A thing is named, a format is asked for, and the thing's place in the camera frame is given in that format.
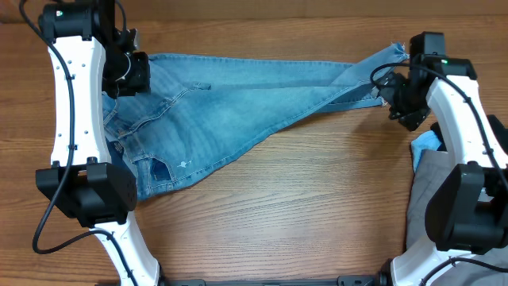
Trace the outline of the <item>blue denim jeans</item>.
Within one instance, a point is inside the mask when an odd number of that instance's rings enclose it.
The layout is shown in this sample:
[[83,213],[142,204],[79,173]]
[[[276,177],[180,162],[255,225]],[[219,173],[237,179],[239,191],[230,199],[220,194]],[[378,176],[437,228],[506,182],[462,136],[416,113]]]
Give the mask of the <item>blue denim jeans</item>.
[[103,97],[106,139],[149,199],[196,184],[311,114],[380,106],[374,81],[407,59],[398,43],[354,64],[155,54],[149,92]]

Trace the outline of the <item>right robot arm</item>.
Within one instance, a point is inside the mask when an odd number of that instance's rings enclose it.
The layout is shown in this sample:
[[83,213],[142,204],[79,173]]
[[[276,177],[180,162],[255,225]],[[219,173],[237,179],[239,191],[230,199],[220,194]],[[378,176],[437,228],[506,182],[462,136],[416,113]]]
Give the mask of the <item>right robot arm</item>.
[[460,262],[505,273],[475,256],[507,246],[507,154],[479,99],[470,60],[451,58],[443,33],[410,40],[408,76],[375,81],[391,120],[409,131],[435,114],[452,170],[425,209],[425,231],[404,254],[385,263],[375,285],[427,285]]

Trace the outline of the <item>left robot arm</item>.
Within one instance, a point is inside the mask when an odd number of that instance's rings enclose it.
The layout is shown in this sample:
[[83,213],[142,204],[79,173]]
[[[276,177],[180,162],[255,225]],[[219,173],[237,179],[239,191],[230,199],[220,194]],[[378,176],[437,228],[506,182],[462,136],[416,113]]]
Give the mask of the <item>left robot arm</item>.
[[149,89],[148,57],[137,31],[117,27],[118,1],[56,1],[32,27],[48,46],[55,78],[56,131],[50,167],[36,185],[105,248],[122,285],[162,285],[160,263],[148,250],[134,209],[134,175],[115,164],[103,126],[102,99]]

